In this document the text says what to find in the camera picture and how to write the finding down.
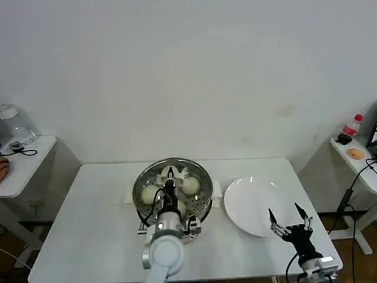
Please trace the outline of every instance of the white table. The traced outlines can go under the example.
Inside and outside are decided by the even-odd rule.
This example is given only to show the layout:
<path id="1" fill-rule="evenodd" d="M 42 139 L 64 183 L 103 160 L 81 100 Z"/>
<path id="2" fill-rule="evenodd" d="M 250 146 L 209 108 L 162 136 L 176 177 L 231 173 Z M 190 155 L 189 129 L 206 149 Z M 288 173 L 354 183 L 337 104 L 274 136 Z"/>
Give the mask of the white table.
<path id="1" fill-rule="evenodd" d="M 313 216 L 312 242 L 323 255 L 342 261 L 313 205 L 286 159 L 209 160 L 199 163 L 225 191 L 242 176 L 268 176 Z M 31 283 L 143 282 L 141 252 L 145 236 L 133 204 L 124 203 L 125 188 L 149 163 L 87 164 L 75 181 L 29 275 Z M 293 223 L 302 223 L 295 214 Z M 274 234 L 251 236 L 213 208 L 198 239 L 185 245 L 184 268 L 171 281 L 282 275 L 295 249 Z M 301 273 L 294 261 L 290 274 Z"/>
<path id="2" fill-rule="evenodd" d="M 363 137 L 358 137 L 363 143 L 366 141 Z M 336 151 L 340 154 L 340 156 L 344 159 L 344 161 L 350 166 L 350 168 L 357 174 L 359 173 L 365 166 L 365 159 L 371 158 L 371 154 L 365 148 L 365 146 L 361 145 L 359 141 L 353 139 L 349 144 L 345 146 L 335 142 L 334 139 L 330 141 L 331 145 L 336 149 Z M 351 148 L 355 148 L 360 150 L 365 158 L 356 160 L 350 157 L 347 154 L 348 150 Z M 367 190 L 371 193 L 377 194 L 377 174 L 373 172 L 373 170 L 365 169 L 359 176 L 361 182 L 365 185 Z M 330 237 L 333 240 L 337 239 L 350 239 L 353 237 L 353 220 L 349 216 L 343 217 L 344 221 L 348 225 L 347 229 L 344 230 L 336 230 L 331 232 Z M 372 248 L 369 246 L 368 242 L 364 238 L 362 234 L 362 230 L 370 225 L 374 220 L 377 220 L 377 205 L 374 205 L 371 209 L 368 210 L 366 214 L 360 217 L 356 221 L 356 232 L 355 232 L 355 239 L 360 246 L 360 249 L 363 251 L 364 254 L 370 255 L 373 253 Z"/>
<path id="3" fill-rule="evenodd" d="M 24 156 L 19 153 L 5 156 L 9 160 L 9 173 L 0 182 L 0 198 L 15 198 L 22 193 L 30 178 L 37 171 L 56 141 L 57 139 L 54 136 L 39 136 L 36 141 L 25 148 L 35 149 L 38 151 L 38 154 Z M 9 143 L 2 147 L 1 153 L 12 152 L 8 146 Z M 18 223 L 18 216 L 3 203 L 0 203 L 0 224 L 29 245 L 20 255 L 20 260 L 25 261 L 33 249 L 41 248 L 43 242 L 39 239 L 39 235 L 42 229 L 35 228 L 33 233 L 30 232 Z"/>

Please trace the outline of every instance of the orange object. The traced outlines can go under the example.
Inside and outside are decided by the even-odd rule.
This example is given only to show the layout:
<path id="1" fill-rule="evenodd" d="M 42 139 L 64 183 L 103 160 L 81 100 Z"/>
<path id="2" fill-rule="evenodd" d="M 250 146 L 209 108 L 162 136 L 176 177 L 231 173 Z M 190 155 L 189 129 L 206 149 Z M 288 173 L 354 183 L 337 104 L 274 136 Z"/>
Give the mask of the orange object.
<path id="1" fill-rule="evenodd" d="M 4 179 L 9 172 L 9 161 L 4 157 L 0 157 L 0 181 Z"/>
<path id="2" fill-rule="evenodd" d="M 357 160 L 364 158 L 364 154 L 358 149 L 349 149 L 348 155 L 350 155 L 350 157 L 352 157 L 353 159 Z"/>

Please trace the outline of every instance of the cable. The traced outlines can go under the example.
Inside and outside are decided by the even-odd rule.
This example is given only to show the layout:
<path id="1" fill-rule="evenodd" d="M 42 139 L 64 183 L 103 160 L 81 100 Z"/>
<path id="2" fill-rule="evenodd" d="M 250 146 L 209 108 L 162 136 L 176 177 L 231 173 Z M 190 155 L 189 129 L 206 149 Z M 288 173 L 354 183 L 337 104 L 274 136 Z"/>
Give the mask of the cable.
<path id="1" fill-rule="evenodd" d="M 144 219 L 143 219 L 142 217 L 140 217 L 142 223 L 143 223 L 146 227 L 149 227 L 148 219 L 149 219 L 149 217 L 151 217 L 152 214 L 153 214 L 154 205 L 155 205 L 155 203 L 156 203 L 157 195 L 158 195 L 158 193 L 161 192 L 161 191 L 164 191 L 164 189 L 158 189 L 158 190 L 156 191 L 156 193 L 154 194 L 154 198 L 153 198 L 153 203 L 152 203 L 151 212 L 147 215 L 147 217 L 145 217 Z"/>
<path id="2" fill-rule="evenodd" d="M 0 157 L 1 156 L 15 155 L 17 153 L 23 154 L 25 156 L 33 156 L 33 155 L 36 155 L 38 153 L 38 151 L 36 149 L 27 149 L 27 150 L 21 150 L 19 152 L 12 152 L 12 153 L 1 153 L 0 152 Z"/>
<path id="3" fill-rule="evenodd" d="M 329 282 L 331 283 L 332 282 L 332 279 L 331 279 L 331 276 L 326 274 L 325 277 L 327 277 L 329 279 Z"/>
<path id="4" fill-rule="evenodd" d="M 329 230 L 328 235 L 330 235 L 330 233 L 334 230 L 335 225 L 338 222 L 338 219 L 339 219 L 339 215 L 336 216 L 334 224 L 332 225 L 331 229 Z"/>
<path id="5" fill-rule="evenodd" d="M 288 280 L 288 271 L 289 271 L 289 268 L 290 268 L 292 262 L 295 260 L 295 258 L 297 258 L 298 255 L 299 255 L 299 254 L 296 253 L 296 254 L 293 256 L 293 258 L 290 259 L 290 261 L 289 261 L 289 263 L 288 263 L 288 266 L 287 266 L 287 268 L 285 269 L 285 280 L 287 281 L 287 283 L 289 283 L 289 280 Z"/>
<path id="6" fill-rule="evenodd" d="M 366 163 L 367 165 L 366 165 L 363 169 L 361 169 L 361 170 L 359 171 L 359 173 L 356 175 L 355 179 L 353 180 L 351 187 L 349 187 L 349 189 L 346 190 L 346 192 L 347 192 L 347 191 L 350 192 L 350 193 L 349 193 L 349 197 L 351 196 L 351 194 L 352 194 L 352 192 L 353 192 L 352 188 L 353 188 L 353 186 L 355 185 L 355 183 L 356 183 L 358 177 L 361 175 L 361 173 L 362 173 L 365 169 L 370 168 L 371 170 L 373 170 L 373 171 L 377 174 L 377 171 L 376 171 L 376 170 L 373 168 L 373 166 L 372 166 L 373 164 L 377 163 L 377 160 L 376 160 L 376 159 L 373 159 L 373 158 L 367 158 L 367 159 L 365 159 L 365 163 Z M 343 201 L 343 199 L 342 199 L 342 201 L 340 202 L 340 204 L 339 204 L 339 206 L 338 206 L 337 212 L 340 210 L 339 208 L 342 206 L 343 203 L 344 203 L 344 201 Z M 332 225 L 331 229 L 329 230 L 328 235 L 330 235 L 330 233 L 334 230 L 335 225 L 336 225 L 336 223 L 337 223 L 339 217 L 340 217 L 340 213 L 338 213 L 338 215 L 336 216 L 335 221 L 334 221 L 334 224 Z"/>
<path id="7" fill-rule="evenodd" d="M 4 251 L 3 249 L 0 249 L 0 251 L 6 253 L 7 255 L 13 257 L 16 261 L 19 261 L 20 263 L 22 263 L 23 265 L 25 265 L 25 267 L 29 268 L 31 270 L 31 267 L 29 265 L 27 265 L 26 263 L 24 263 L 23 261 L 20 261 L 17 257 L 15 257 L 14 255 L 10 254 L 9 252 L 7 251 Z"/>
<path id="8" fill-rule="evenodd" d="M 347 206 L 350 207 L 353 212 L 355 212 L 355 208 L 353 208 L 352 205 L 350 205 L 348 203 Z M 356 235 L 356 219 L 355 219 L 355 217 L 353 217 L 353 235 L 352 235 L 352 278 L 353 278 L 353 283 L 356 283 L 356 280 L 355 280 L 355 256 L 354 256 L 355 235 Z"/>

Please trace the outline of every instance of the glass jar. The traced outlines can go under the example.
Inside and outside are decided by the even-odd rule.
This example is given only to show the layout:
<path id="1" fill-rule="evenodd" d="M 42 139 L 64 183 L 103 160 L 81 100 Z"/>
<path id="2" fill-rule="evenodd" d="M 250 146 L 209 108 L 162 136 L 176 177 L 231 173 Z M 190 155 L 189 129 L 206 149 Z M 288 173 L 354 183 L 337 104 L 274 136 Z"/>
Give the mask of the glass jar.
<path id="1" fill-rule="evenodd" d="M 0 119 L 23 146 L 31 144 L 35 140 L 35 134 L 30 127 L 19 116 L 17 109 L 13 105 L 0 105 Z"/>

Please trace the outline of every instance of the robotic arm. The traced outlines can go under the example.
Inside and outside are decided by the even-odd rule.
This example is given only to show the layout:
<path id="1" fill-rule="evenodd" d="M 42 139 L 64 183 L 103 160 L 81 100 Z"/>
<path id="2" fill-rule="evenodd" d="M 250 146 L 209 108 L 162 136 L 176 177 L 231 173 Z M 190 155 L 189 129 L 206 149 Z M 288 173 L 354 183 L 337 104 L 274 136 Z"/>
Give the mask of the robotic arm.
<path id="1" fill-rule="evenodd" d="M 147 230 L 138 230 L 139 234 L 147 234 L 143 249 L 143 267 L 151 271 L 146 283 L 164 283 L 167 277 L 178 273 L 184 261 L 184 249 L 180 238 L 187 233 L 201 232 L 198 218 L 188 220 L 185 225 L 181 223 L 172 167 L 167 173 L 164 192 L 163 207 L 158 211 L 157 223 Z"/>
<path id="2" fill-rule="evenodd" d="M 338 265 L 335 264 L 331 256 L 323 257 L 316 251 L 310 237 L 313 233 L 312 217 L 308 217 L 297 203 L 296 209 L 304 224 L 282 227 L 269 209 L 271 230 L 284 241 L 292 243 L 299 255 L 299 265 L 303 269 L 303 273 L 297 278 L 298 282 L 301 278 L 306 278 L 309 283 L 332 282 L 336 279 L 336 270 Z"/>

